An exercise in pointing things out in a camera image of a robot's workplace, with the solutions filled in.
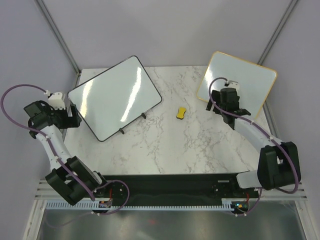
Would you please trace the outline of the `yellow black eraser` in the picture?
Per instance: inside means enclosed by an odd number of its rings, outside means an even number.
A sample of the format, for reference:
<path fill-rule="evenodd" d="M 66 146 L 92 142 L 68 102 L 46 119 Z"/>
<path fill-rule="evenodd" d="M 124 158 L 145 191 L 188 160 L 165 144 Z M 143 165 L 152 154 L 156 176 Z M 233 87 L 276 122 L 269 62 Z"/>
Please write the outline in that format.
<path fill-rule="evenodd" d="M 187 111 L 187 109 L 185 107 L 179 107 L 178 112 L 176 114 L 176 118 L 179 120 L 183 120 L 185 117 L 186 111 Z"/>

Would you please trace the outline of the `black-framed whiteboard with writing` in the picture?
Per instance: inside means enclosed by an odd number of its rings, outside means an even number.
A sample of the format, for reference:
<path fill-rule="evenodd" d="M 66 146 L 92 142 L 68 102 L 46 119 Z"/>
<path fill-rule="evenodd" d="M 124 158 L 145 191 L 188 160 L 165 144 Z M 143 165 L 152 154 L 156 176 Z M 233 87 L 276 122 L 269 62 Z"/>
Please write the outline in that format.
<path fill-rule="evenodd" d="M 100 142 L 163 100 L 135 55 L 79 84 L 67 93 L 67 98 Z"/>

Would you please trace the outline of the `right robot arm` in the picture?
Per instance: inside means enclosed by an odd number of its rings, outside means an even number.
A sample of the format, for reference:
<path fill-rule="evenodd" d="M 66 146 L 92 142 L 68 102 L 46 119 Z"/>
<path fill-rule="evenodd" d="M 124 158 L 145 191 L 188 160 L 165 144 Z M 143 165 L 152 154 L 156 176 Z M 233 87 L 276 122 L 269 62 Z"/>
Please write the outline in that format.
<path fill-rule="evenodd" d="M 223 122 L 249 141 L 259 154 L 257 169 L 238 173 L 228 185 L 232 196 L 241 197 L 248 188 L 276 189 L 286 194 L 298 191 L 301 171 L 296 144 L 280 140 L 251 119 L 251 113 L 240 107 L 235 88 L 210 89 L 206 109 L 221 115 Z"/>

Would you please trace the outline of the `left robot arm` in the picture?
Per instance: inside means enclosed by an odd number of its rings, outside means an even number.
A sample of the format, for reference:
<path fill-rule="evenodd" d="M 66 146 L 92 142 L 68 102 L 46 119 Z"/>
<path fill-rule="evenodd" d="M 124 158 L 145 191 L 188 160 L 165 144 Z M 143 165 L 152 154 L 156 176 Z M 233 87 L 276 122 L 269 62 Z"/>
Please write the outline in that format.
<path fill-rule="evenodd" d="M 24 107 L 29 116 L 29 134 L 42 144 L 49 159 L 50 173 L 45 180 L 67 203 L 74 206 L 86 197 L 94 200 L 93 193 L 104 197 L 110 188 L 98 172 L 91 171 L 68 151 L 61 130 L 78 128 L 82 121 L 76 105 L 71 104 L 70 109 L 71 115 L 68 115 L 66 109 L 55 108 L 43 100 Z"/>

